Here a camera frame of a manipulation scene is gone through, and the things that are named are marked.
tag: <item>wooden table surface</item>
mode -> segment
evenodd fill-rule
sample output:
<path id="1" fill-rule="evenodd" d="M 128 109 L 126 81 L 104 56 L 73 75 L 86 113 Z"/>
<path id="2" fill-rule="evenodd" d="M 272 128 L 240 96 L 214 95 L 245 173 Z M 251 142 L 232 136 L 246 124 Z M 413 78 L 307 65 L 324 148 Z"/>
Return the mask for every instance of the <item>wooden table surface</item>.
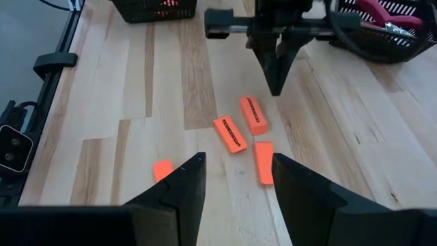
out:
<path id="1" fill-rule="evenodd" d="M 269 140 L 327 178 L 394 209 L 437 207 L 437 50 L 379 66 L 313 41 L 280 97 L 244 34 L 206 40 L 203 11 L 253 12 L 253 0 L 199 0 L 194 19 L 129 25 L 87 1 L 20 204 L 123 204 L 154 184 L 152 165 L 207 153 L 198 245 L 290 245 L 273 187 L 258 185 L 252 143 Z M 240 112 L 255 95 L 269 132 Z M 249 148 L 229 154 L 212 120 L 230 115 Z"/>

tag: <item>black plastic basket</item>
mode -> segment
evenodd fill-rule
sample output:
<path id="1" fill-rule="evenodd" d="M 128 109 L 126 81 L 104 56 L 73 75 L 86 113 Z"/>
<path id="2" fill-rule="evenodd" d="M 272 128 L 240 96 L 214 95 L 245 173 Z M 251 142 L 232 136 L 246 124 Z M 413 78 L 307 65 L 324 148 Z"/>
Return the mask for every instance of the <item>black plastic basket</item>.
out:
<path id="1" fill-rule="evenodd" d="M 197 0 L 111 0 L 127 23 L 192 18 Z"/>
<path id="2" fill-rule="evenodd" d="M 378 2 L 381 3 L 381 5 L 392 16 L 415 16 L 422 19 L 426 18 L 427 21 L 432 23 L 430 25 L 431 30 L 427 35 L 427 44 L 415 56 L 426 51 L 437 43 L 437 27 L 431 6 L 426 11 L 425 16 L 419 16 L 419 11 L 416 11 L 420 4 L 419 2 L 411 0 L 378 0 Z M 344 13 L 355 12 L 360 14 L 363 21 L 368 23 L 373 22 L 373 18 L 370 17 L 370 15 L 364 13 L 357 5 L 355 5 L 355 0 L 338 0 L 337 11 Z M 416 34 L 414 29 L 406 31 L 412 35 Z M 408 52 L 410 47 L 414 46 L 413 44 L 418 41 L 418 38 L 415 36 L 407 36 L 388 32 L 383 29 L 364 26 L 359 30 L 349 32 L 348 35 L 355 44 L 371 54 L 383 55 L 386 57 L 399 57 L 405 62 L 415 57 L 411 56 L 411 52 Z M 331 44 L 343 48 L 340 41 L 332 41 Z"/>

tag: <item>orange block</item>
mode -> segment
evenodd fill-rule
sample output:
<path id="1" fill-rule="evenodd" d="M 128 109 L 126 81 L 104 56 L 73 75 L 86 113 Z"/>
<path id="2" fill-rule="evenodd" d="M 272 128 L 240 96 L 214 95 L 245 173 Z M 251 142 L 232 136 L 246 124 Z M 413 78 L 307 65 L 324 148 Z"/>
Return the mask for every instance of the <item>orange block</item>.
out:
<path id="1" fill-rule="evenodd" d="M 153 165 L 153 173 L 155 175 L 155 181 L 159 182 L 163 178 L 167 177 L 167 175 L 171 174 L 173 171 L 173 167 L 171 166 L 171 161 L 163 160 L 155 163 Z"/>
<path id="2" fill-rule="evenodd" d="M 244 140 L 230 116 L 222 116 L 214 120 L 212 123 L 221 136 L 223 142 L 225 142 L 226 148 L 231 153 L 237 153 L 247 148 L 246 140 Z"/>
<path id="3" fill-rule="evenodd" d="M 258 179 L 262 185 L 273 185 L 272 158 L 273 144 L 269 141 L 260 141 L 253 144 Z"/>
<path id="4" fill-rule="evenodd" d="M 267 133 L 268 125 L 264 114 L 254 96 L 243 96 L 240 99 L 241 110 L 252 135 Z"/>

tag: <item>gray floor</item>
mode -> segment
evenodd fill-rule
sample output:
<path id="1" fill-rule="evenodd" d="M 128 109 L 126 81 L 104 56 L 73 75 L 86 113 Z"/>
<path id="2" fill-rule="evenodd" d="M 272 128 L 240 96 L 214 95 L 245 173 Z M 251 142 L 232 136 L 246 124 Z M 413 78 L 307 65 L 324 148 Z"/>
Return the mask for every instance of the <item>gray floor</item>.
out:
<path id="1" fill-rule="evenodd" d="M 67 0 L 49 1 L 68 6 Z M 33 64 L 55 51 L 67 17 L 38 0 L 0 0 L 0 113 L 9 100 L 36 100 L 42 80 Z"/>

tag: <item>black frame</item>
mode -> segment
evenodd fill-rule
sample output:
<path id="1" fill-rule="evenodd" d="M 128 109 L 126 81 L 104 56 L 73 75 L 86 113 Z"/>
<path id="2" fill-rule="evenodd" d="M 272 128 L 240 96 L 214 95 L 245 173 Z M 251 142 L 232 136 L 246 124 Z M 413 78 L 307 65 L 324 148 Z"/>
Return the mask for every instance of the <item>black frame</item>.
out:
<path id="1" fill-rule="evenodd" d="M 73 11 L 68 13 L 68 19 L 64 30 L 62 31 L 59 43 L 55 49 L 56 53 L 67 53 L 70 50 L 74 34 L 82 13 Z M 33 148 L 29 155 L 28 168 L 31 168 L 36 149 L 40 142 L 44 125 L 46 124 L 48 112 L 50 111 L 56 89 L 61 78 L 63 69 L 51 71 L 47 74 L 40 95 L 38 96 L 37 104 L 39 105 L 38 115 L 34 111 L 27 125 L 25 134 L 33 139 Z M 25 187 L 28 173 L 16 177 L 2 177 L 0 181 L 0 208 L 18 206 L 21 193 Z"/>

